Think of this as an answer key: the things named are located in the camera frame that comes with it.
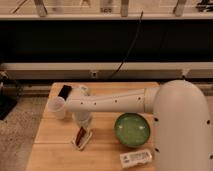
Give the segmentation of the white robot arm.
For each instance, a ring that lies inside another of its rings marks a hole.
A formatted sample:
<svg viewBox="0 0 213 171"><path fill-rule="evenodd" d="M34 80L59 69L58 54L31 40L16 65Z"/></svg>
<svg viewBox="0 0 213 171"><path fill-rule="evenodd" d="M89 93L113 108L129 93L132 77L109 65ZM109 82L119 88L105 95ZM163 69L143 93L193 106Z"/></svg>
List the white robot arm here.
<svg viewBox="0 0 213 171"><path fill-rule="evenodd" d="M156 171L213 171L213 128L203 92L185 80L101 96L70 96L71 112L154 116Z"/></svg>

